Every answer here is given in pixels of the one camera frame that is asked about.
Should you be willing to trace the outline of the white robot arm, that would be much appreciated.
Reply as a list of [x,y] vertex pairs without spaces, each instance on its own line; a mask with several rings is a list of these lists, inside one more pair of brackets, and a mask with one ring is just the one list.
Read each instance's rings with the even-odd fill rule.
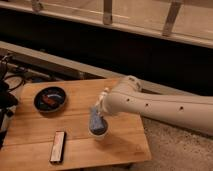
[[125,76],[108,91],[101,93],[98,112],[141,114],[176,126],[213,136],[213,97],[142,93],[141,81]]

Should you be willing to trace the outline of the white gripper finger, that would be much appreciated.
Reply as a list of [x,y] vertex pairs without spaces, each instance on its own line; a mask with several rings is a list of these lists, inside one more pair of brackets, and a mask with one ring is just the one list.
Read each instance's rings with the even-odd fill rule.
[[104,90],[99,94],[98,100],[95,103],[95,108],[96,108],[97,114],[100,115],[100,116],[102,116],[102,114],[101,114],[101,110],[102,110],[101,106],[102,106],[103,99],[105,98],[105,96],[108,93],[109,93],[109,88],[105,87]]

